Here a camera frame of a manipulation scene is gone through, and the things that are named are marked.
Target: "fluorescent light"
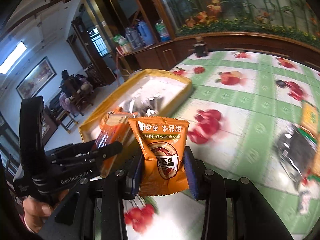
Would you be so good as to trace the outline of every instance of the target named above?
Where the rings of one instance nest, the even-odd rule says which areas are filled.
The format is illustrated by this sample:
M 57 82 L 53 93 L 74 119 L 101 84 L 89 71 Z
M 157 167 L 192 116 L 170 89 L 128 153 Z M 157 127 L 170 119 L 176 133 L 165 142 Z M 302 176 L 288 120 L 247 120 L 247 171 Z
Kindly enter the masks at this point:
M 6 74 L 12 65 L 17 61 L 17 59 L 26 51 L 26 49 L 26 46 L 21 41 L 0 66 L 0 73 Z

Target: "wooden counter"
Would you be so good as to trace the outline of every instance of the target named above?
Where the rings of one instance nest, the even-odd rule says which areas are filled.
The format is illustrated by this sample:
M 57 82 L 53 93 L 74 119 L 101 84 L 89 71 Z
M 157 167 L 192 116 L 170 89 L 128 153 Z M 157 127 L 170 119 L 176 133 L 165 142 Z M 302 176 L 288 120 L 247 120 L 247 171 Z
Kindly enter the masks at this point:
M 196 36 L 203 36 L 209 50 L 246 50 L 269 53 L 300 62 L 320 70 L 320 49 L 290 38 L 250 32 L 202 33 L 178 37 L 123 55 L 133 69 L 170 70 L 193 53 Z

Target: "framed painting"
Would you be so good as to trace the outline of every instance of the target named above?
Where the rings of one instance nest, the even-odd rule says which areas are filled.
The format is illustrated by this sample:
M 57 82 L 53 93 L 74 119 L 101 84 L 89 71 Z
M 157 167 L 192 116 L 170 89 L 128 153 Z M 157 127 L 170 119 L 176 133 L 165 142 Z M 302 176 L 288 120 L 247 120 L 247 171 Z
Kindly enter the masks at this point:
M 22 99 L 36 96 L 56 75 L 47 57 L 44 57 L 16 87 Z

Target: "plastic wrapper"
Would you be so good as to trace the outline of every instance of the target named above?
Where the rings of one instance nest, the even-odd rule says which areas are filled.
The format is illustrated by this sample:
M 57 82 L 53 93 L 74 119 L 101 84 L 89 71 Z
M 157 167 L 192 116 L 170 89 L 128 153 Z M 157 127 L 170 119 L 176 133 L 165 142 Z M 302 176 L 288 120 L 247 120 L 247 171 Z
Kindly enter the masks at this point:
M 156 116 L 160 112 L 162 99 L 160 93 L 147 98 L 139 93 L 137 96 L 126 101 L 123 109 L 128 113 L 138 112 L 140 116 Z
M 302 178 L 307 176 L 309 167 L 313 165 L 316 154 L 315 139 L 292 124 L 288 131 L 279 137 L 276 146 L 281 165 L 298 188 Z
M 318 135 L 318 110 L 307 101 L 303 101 L 300 126 L 312 137 Z
M 145 162 L 140 196 L 169 195 L 188 189 L 183 165 L 189 123 L 167 117 L 129 118 Z
M 122 108 L 118 106 L 114 111 L 109 111 L 109 112 L 107 112 L 107 113 L 101 118 L 101 120 L 100 120 L 100 122 L 99 122 L 99 127 L 100 127 L 100 129 L 102 130 L 102 128 L 104 127 L 104 125 L 107 123 L 110 115 L 112 115 L 112 114 L 114 114 L 114 113 L 120 113 L 121 110 L 122 110 Z
M 298 212 L 300 215 L 306 215 L 309 212 L 311 194 L 309 190 L 305 190 L 299 193 L 299 206 Z
M 105 145 L 113 143 L 114 141 L 124 142 L 132 135 L 130 125 L 128 123 L 129 117 L 134 117 L 135 114 L 130 113 L 113 113 L 108 115 L 108 119 L 101 129 L 101 133 L 96 139 L 92 149 L 99 149 Z M 117 156 L 113 156 L 103 161 L 100 171 L 101 177 L 106 177 Z
M 315 179 L 320 182 L 320 135 L 318 136 L 317 152 L 311 166 L 311 174 L 316 176 L 317 178 Z

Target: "open box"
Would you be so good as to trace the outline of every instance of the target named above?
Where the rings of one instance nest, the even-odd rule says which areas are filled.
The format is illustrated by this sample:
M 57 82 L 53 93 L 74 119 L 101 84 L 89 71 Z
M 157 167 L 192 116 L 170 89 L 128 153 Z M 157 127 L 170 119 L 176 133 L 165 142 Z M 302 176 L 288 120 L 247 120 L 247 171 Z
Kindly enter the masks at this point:
M 162 100 L 158 112 L 160 116 L 167 117 L 189 97 L 192 90 L 192 82 L 189 78 L 165 70 L 145 69 L 119 86 L 82 123 L 79 127 L 82 141 L 96 139 L 101 132 L 99 122 L 106 112 L 114 110 L 117 106 L 123 107 L 128 100 L 137 95 L 140 95 L 143 101 L 155 94 L 160 94 Z M 139 144 L 132 135 L 124 145 L 121 154 L 114 157 L 109 172 L 119 168 L 125 160 L 134 155 L 138 148 Z

